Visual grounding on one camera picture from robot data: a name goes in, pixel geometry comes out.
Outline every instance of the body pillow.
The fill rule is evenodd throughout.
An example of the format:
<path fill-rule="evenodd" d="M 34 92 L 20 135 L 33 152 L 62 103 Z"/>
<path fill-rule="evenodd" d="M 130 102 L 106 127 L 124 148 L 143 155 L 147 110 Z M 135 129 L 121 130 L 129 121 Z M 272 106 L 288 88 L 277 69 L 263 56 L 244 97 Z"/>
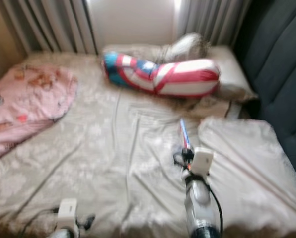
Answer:
<path fill-rule="evenodd" d="M 104 54 L 108 79 L 151 94 L 201 98 L 219 84 L 219 69 L 210 59 L 155 64 L 117 52 Z"/>

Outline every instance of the upholstered headboard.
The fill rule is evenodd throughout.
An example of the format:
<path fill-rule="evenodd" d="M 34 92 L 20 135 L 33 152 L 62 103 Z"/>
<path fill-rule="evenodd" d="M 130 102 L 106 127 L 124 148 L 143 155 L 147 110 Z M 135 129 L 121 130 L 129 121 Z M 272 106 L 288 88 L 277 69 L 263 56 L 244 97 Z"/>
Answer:
<path fill-rule="evenodd" d="M 296 0 L 253 0 L 234 51 L 259 104 L 296 171 Z"/>

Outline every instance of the pink blanket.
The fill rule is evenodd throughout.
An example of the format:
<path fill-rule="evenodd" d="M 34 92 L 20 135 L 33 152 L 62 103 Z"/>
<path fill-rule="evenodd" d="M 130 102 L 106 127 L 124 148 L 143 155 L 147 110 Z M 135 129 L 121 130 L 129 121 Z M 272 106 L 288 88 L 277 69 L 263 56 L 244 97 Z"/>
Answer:
<path fill-rule="evenodd" d="M 61 118 L 76 89 L 77 79 L 63 68 L 12 68 L 0 80 L 0 157 Z"/>

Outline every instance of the bedding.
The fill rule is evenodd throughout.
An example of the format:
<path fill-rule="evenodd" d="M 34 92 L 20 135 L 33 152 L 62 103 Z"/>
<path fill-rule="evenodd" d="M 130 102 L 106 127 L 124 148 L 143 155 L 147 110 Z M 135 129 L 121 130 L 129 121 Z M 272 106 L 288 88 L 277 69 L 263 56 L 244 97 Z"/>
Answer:
<path fill-rule="evenodd" d="M 36 213 L 70 197 L 78 199 L 81 221 L 96 214 L 82 237 L 187 237 L 185 185 L 171 155 L 180 118 L 193 145 L 216 151 L 209 181 L 222 205 L 224 237 L 295 234 L 296 177 L 268 124 L 205 119 L 198 130 L 200 114 L 211 115 L 220 100 L 117 87 L 103 80 L 94 56 L 43 53 L 26 63 L 69 68 L 79 87 L 65 117 L 0 159 L 0 238 L 16 237 Z M 228 108 L 221 104 L 217 116 Z M 44 238 L 55 219 L 41 214 L 26 237 Z"/>
<path fill-rule="evenodd" d="M 36 53 L 24 63 L 68 68 L 79 79 L 78 90 L 65 117 L 0 159 L 0 238 L 16 237 L 32 216 L 65 197 L 78 199 L 81 220 L 96 214 L 89 237 L 131 237 L 138 229 L 158 236 L 167 220 L 171 226 L 167 236 L 184 237 L 185 217 L 177 211 L 164 212 L 178 208 L 184 212 L 184 186 L 169 157 L 177 121 L 189 118 L 187 125 L 196 129 L 200 117 L 229 114 L 230 103 L 212 96 L 161 98 L 117 87 L 104 80 L 100 61 L 93 55 Z M 163 136 L 154 140 L 156 133 Z M 140 185 L 134 178 L 142 173 Z M 158 204 L 162 197 L 149 191 L 160 179 L 157 190 L 166 197 Z M 179 190 L 179 198 L 172 200 L 164 186 Z M 141 192 L 148 201 L 142 203 Z M 44 238 L 54 222 L 55 215 L 41 214 L 28 233 Z"/>
<path fill-rule="evenodd" d="M 209 59 L 155 64 L 118 52 L 105 53 L 103 67 L 108 79 L 119 86 L 180 98 L 201 98 L 213 93 L 220 73 Z"/>
<path fill-rule="evenodd" d="M 206 55 L 210 43 L 199 33 L 182 36 L 171 45 L 124 44 L 107 45 L 102 54 L 115 51 L 158 64 L 195 60 Z"/>
<path fill-rule="evenodd" d="M 50 65 L 18 65 L 0 80 L 0 157 L 69 109 L 77 79 Z"/>
<path fill-rule="evenodd" d="M 220 69 L 220 85 L 215 93 L 217 97 L 239 103 L 258 99 L 229 46 L 209 48 L 206 58 L 213 60 Z"/>

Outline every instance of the white bed sheet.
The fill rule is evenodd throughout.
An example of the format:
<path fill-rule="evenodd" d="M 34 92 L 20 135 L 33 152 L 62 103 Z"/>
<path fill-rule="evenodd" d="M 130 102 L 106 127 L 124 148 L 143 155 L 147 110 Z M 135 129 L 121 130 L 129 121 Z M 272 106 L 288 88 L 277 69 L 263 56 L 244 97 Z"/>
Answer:
<path fill-rule="evenodd" d="M 295 173 L 266 123 L 206 119 L 198 132 L 190 102 L 109 85 L 95 57 L 38 54 L 29 62 L 69 67 L 80 84 L 62 120 L 0 160 L 0 237 L 15 237 L 40 210 L 76 197 L 79 219 L 96 214 L 83 237 L 186 238 L 185 185 L 172 160 L 181 117 L 193 145 L 217 151 L 209 181 L 225 237 L 296 231 Z M 28 233 L 45 237 L 55 217 L 41 215 Z"/>

